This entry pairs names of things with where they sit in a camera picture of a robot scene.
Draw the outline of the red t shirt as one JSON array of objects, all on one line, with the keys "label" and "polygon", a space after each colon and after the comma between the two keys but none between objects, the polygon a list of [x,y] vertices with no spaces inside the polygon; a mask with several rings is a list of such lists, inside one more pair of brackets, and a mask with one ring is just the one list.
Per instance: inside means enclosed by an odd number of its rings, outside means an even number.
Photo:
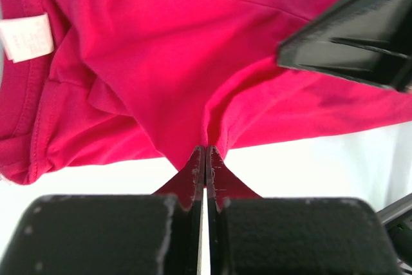
[{"label": "red t shirt", "polygon": [[337,0],[1,0],[17,46],[1,83],[1,174],[256,146],[411,120],[411,97],[280,68],[280,42]]}]

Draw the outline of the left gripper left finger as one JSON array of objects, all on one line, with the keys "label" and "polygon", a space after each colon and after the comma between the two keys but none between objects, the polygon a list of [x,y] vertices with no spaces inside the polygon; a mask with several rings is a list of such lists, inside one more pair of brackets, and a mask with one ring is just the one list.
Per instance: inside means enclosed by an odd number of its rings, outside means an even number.
[{"label": "left gripper left finger", "polygon": [[23,213],[2,274],[199,274],[205,150],[150,195],[46,195]]}]

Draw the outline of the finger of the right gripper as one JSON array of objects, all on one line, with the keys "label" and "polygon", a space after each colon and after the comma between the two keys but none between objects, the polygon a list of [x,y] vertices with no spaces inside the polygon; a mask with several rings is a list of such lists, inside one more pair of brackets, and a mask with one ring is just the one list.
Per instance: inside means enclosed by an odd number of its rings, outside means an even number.
[{"label": "finger of the right gripper", "polygon": [[339,0],[282,42],[277,64],[411,91],[411,0]]}]

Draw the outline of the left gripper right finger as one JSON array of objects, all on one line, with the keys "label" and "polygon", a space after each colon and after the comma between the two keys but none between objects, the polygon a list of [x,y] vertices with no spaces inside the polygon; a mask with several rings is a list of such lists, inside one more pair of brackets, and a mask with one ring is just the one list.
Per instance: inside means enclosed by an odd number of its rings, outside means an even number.
[{"label": "left gripper right finger", "polygon": [[212,274],[400,274],[374,210],[357,198],[262,198],[205,152]]}]

